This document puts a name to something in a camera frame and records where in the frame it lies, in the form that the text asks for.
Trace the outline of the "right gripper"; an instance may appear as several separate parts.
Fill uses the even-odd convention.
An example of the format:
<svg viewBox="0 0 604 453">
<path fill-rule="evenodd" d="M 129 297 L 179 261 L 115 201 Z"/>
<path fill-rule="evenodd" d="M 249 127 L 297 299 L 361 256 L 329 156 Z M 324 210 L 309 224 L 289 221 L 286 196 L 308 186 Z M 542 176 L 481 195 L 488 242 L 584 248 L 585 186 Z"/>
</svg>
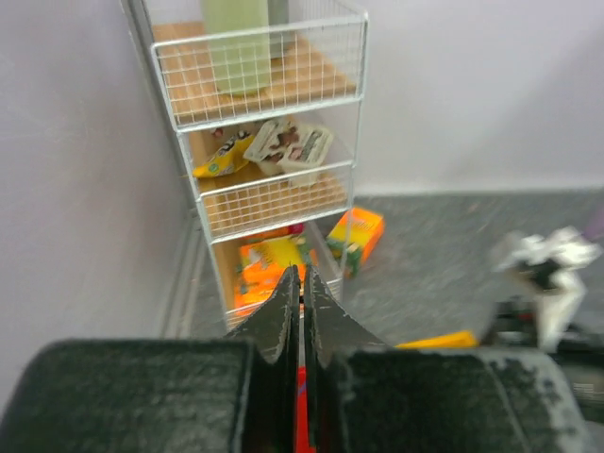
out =
<svg viewBox="0 0 604 453">
<path fill-rule="evenodd" d="M 496 303 L 480 339 L 516 348 L 392 347 L 345 312 L 315 269 L 304 312 L 319 452 L 586 452 L 584 418 L 603 418 L 603 335 L 572 323 L 549 341 L 530 299 Z"/>
</svg>

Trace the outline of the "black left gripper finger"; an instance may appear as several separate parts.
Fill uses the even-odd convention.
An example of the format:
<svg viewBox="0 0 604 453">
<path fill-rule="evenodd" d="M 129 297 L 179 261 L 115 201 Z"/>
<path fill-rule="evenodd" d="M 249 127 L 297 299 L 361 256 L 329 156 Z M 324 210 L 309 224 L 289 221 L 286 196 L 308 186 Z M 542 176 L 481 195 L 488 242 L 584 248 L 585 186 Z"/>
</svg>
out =
<svg viewBox="0 0 604 453">
<path fill-rule="evenodd" d="M 1 418 L 5 452 L 292 452 L 300 279 L 220 338 L 41 349 Z"/>
</svg>

